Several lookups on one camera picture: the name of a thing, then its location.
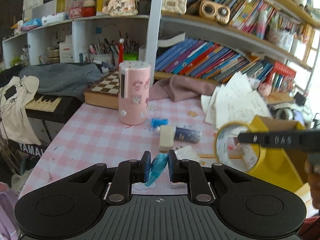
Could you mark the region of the white eraser block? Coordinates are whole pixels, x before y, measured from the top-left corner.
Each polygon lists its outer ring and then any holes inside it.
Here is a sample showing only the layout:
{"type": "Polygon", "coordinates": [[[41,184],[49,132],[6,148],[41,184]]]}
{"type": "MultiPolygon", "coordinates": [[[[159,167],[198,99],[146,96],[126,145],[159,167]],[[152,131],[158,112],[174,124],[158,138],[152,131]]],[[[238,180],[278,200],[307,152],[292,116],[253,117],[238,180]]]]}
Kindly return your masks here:
{"type": "Polygon", "coordinates": [[[159,151],[168,152],[173,149],[175,132],[169,125],[162,125],[159,129],[159,151]]]}

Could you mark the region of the yellow tape roll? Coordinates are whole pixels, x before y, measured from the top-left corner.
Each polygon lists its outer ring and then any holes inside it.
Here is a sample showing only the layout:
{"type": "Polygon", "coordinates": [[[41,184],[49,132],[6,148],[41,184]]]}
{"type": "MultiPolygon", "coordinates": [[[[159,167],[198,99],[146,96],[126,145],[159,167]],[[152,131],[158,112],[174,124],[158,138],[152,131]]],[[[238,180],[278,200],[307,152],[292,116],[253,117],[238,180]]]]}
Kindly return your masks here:
{"type": "Polygon", "coordinates": [[[253,142],[240,142],[238,135],[256,131],[254,126],[243,122],[223,125],[214,139],[217,161],[245,173],[252,172],[265,159],[266,150],[253,142]]]}

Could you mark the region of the printed clear tape roll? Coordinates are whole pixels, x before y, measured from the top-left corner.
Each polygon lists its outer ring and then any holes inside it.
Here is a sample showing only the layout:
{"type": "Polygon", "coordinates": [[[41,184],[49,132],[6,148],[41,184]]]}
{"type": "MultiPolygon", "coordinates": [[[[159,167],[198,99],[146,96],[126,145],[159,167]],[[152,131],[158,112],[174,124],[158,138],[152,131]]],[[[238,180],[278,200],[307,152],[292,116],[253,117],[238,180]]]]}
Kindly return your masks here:
{"type": "Polygon", "coordinates": [[[279,108],[276,110],[276,119],[278,120],[294,120],[295,114],[290,108],[279,108]]]}

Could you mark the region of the blue crumpled wrapper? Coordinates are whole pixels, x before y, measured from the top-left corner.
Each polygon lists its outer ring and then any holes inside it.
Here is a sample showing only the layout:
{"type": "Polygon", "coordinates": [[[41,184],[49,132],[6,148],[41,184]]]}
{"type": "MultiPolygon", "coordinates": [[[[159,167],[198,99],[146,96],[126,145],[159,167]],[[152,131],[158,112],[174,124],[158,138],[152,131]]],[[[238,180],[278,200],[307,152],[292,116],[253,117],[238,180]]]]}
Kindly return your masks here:
{"type": "Polygon", "coordinates": [[[161,126],[168,125],[169,120],[168,119],[160,119],[160,118],[152,118],[150,122],[150,126],[153,131],[159,131],[161,126]]]}

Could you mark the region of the pink pig plush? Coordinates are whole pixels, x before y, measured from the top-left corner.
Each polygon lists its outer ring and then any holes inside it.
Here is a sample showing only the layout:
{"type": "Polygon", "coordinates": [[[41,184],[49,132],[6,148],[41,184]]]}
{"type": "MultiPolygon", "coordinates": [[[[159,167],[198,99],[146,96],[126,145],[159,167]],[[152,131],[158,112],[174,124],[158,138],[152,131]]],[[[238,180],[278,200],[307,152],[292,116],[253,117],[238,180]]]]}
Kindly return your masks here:
{"type": "Polygon", "coordinates": [[[258,92],[263,98],[266,98],[271,94],[272,86],[269,83],[260,83],[258,92]]]}

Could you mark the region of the wooden chess board box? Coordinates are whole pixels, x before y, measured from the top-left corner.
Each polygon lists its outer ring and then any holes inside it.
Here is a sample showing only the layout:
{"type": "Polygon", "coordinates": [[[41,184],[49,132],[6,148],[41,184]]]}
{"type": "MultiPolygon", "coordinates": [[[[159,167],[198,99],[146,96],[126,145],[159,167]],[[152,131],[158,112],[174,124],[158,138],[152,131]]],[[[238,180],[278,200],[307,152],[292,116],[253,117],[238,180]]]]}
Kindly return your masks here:
{"type": "Polygon", "coordinates": [[[109,72],[84,92],[85,103],[92,106],[118,109],[119,74],[109,72]]]}

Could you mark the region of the stack of white papers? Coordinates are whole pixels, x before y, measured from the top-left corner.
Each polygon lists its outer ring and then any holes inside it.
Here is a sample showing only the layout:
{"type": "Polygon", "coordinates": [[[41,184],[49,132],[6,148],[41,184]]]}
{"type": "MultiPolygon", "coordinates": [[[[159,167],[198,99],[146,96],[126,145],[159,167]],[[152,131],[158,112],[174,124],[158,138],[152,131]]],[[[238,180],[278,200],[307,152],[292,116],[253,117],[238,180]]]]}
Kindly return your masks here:
{"type": "Polygon", "coordinates": [[[204,122],[220,129],[229,122],[249,124],[256,115],[271,117],[263,97],[241,72],[235,73],[225,85],[216,87],[212,94],[201,96],[204,122]]]}

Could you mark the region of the pink cloth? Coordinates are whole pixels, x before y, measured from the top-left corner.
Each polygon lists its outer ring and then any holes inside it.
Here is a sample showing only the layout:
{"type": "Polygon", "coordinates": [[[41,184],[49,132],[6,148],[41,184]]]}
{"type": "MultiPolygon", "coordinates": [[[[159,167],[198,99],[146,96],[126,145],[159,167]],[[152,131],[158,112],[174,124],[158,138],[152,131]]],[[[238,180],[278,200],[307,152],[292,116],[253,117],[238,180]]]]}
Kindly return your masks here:
{"type": "Polygon", "coordinates": [[[150,88],[149,100],[170,99],[172,102],[179,102],[201,95],[212,95],[219,85],[218,83],[174,75],[157,81],[150,88]]]}

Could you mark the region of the pink cylinder holder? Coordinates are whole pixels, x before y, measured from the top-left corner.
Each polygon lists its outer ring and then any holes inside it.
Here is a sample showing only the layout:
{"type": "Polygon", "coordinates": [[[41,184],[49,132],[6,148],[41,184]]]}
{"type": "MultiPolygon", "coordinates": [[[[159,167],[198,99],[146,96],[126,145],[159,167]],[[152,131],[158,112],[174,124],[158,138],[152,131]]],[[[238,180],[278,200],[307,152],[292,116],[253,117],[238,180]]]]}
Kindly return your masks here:
{"type": "Polygon", "coordinates": [[[148,117],[150,70],[144,61],[119,64],[119,120],[126,125],[140,125],[148,117]]]}

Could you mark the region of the keyboard piano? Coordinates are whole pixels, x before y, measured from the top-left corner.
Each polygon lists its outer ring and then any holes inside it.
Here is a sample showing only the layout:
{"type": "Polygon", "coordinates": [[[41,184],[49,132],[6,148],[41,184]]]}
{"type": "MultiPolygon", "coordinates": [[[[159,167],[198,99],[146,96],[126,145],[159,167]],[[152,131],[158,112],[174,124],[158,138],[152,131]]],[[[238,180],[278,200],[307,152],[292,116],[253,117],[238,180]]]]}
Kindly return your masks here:
{"type": "Polygon", "coordinates": [[[72,96],[36,94],[25,106],[29,118],[66,124],[82,102],[72,96]]]}

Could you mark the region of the row of leaning books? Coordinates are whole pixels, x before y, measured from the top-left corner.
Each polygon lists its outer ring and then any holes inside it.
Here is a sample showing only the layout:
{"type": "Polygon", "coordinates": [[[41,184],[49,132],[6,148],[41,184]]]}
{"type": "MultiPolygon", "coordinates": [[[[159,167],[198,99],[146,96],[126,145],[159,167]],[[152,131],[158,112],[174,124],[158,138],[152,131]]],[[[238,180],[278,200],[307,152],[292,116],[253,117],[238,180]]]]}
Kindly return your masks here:
{"type": "Polygon", "coordinates": [[[240,72],[263,82],[273,68],[271,61],[250,56],[230,46],[185,38],[158,48],[155,73],[227,83],[240,72]]]}

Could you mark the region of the pen holder with pens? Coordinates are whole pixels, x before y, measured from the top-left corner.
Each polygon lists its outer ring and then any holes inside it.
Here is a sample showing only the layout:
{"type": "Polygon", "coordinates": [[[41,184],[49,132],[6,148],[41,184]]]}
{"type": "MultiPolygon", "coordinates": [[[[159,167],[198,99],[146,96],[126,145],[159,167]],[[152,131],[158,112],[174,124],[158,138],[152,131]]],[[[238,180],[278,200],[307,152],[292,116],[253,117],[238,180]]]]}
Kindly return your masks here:
{"type": "Polygon", "coordinates": [[[88,59],[91,62],[101,64],[118,64],[120,55],[120,43],[122,42],[123,60],[139,59],[139,43],[129,37],[128,33],[119,33],[119,41],[109,41],[107,38],[98,39],[96,44],[90,44],[88,49],[88,59]]]}

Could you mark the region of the cream white garment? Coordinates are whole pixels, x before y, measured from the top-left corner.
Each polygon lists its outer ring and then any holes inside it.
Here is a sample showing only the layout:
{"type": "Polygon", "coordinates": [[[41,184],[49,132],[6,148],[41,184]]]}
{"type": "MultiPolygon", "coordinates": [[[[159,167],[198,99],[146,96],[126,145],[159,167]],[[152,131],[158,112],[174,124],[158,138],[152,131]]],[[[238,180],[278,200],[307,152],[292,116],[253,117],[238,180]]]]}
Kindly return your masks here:
{"type": "Polygon", "coordinates": [[[1,135],[4,139],[22,144],[41,144],[25,111],[38,87],[39,79],[35,76],[14,76],[1,88],[1,135]]]}

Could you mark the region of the purple backpack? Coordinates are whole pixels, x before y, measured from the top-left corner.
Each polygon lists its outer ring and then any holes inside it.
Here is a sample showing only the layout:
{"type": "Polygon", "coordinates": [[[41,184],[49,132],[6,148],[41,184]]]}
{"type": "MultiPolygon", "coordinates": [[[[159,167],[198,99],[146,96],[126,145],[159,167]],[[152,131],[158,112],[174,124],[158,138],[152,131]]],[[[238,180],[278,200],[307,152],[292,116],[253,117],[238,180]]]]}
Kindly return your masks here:
{"type": "Polygon", "coordinates": [[[17,240],[20,230],[14,217],[17,196],[6,183],[1,182],[0,195],[0,231],[1,240],[17,240]]]}

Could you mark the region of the white bookshelf unit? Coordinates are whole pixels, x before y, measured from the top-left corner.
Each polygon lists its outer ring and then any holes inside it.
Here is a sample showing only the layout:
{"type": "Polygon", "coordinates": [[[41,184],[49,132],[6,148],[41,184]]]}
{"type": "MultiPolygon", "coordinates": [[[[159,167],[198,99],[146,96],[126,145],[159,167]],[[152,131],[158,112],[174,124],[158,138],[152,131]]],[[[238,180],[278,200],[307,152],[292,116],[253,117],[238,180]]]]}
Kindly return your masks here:
{"type": "Polygon", "coordinates": [[[45,25],[26,33],[21,33],[2,42],[3,59],[7,68],[12,61],[21,55],[22,48],[28,48],[29,63],[40,64],[40,55],[46,52],[47,47],[52,46],[59,35],[72,36],[73,62],[80,61],[80,53],[86,51],[88,46],[95,41],[104,38],[118,39],[120,34],[129,34],[129,38],[137,40],[144,45],[143,59],[155,65],[158,35],[162,30],[178,29],[186,33],[188,37],[207,38],[209,40],[228,45],[250,53],[263,53],[266,57],[283,62],[293,62],[310,72],[307,88],[315,85],[319,76],[316,67],[319,66],[319,57],[315,58],[313,67],[304,64],[287,51],[256,36],[244,33],[234,27],[220,25],[213,21],[202,19],[198,16],[180,15],[162,12],[161,0],[152,0],[149,15],[135,15],[128,17],[92,16],[69,19],[45,25]]]}

